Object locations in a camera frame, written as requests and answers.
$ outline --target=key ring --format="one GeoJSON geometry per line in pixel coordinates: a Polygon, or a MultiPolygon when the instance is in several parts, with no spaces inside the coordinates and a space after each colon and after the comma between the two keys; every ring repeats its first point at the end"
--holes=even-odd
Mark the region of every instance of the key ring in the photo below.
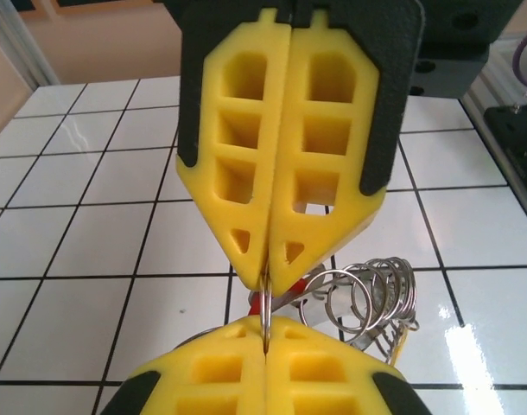
{"type": "Polygon", "coordinates": [[[271,278],[268,267],[260,278],[260,325],[263,351],[267,353],[271,338],[271,278]]]}

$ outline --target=beige wall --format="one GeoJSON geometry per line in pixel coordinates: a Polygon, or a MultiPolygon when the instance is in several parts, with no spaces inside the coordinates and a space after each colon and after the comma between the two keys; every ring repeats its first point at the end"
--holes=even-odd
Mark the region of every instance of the beige wall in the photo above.
{"type": "Polygon", "coordinates": [[[181,32],[161,4],[48,16],[26,23],[64,84],[179,73],[181,32]]]}
{"type": "Polygon", "coordinates": [[[30,94],[29,87],[0,50],[0,131],[30,94]]]}
{"type": "Polygon", "coordinates": [[[523,32],[527,32],[527,0],[524,0],[515,16],[505,28],[506,34],[523,32]]]}

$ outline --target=white tile floor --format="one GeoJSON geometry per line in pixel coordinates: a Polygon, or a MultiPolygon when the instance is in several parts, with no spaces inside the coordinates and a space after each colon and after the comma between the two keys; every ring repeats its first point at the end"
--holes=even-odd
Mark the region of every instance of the white tile floor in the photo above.
{"type": "MultiPolygon", "coordinates": [[[[1,133],[0,415],[96,415],[136,365],[247,312],[175,173],[178,91],[41,88],[1,133]]],[[[455,100],[410,99],[386,202],[334,261],[392,255],[421,323],[398,368],[433,413],[526,415],[527,217],[455,100]]]]}

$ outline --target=yellow foam gripper pad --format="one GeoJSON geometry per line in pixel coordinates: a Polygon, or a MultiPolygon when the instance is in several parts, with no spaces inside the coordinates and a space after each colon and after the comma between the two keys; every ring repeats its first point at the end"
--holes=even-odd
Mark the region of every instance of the yellow foam gripper pad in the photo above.
{"type": "Polygon", "coordinates": [[[287,318],[274,317],[271,327],[267,355],[250,316],[139,367],[102,415],[122,413],[120,402],[137,405],[128,415],[427,413],[395,411],[381,376],[422,408],[396,369],[287,318]]]}
{"type": "Polygon", "coordinates": [[[177,171],[243,283],[257,290],[269,264],[281,295],[370,223],[385,189],[359,190],[379,71],[325,10],[307,29],[275,13],[205,58],[198,161],[177,171]]]}

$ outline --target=red object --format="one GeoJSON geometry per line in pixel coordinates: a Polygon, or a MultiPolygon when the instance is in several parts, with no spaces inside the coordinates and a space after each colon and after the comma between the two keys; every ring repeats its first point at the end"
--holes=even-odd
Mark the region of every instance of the red object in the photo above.
{"type": "MultiPolygon", "coordinates": [[[[304,278],[300,278],[295,284],[289,288],[290,292],[294,292],[296,295],[302,294],[308,283],[304,278]]],[[[253,296],[250,304],[250,310],[248,311],[249,316],[257,316],[260,314],[260,296],[253,296]]]]}

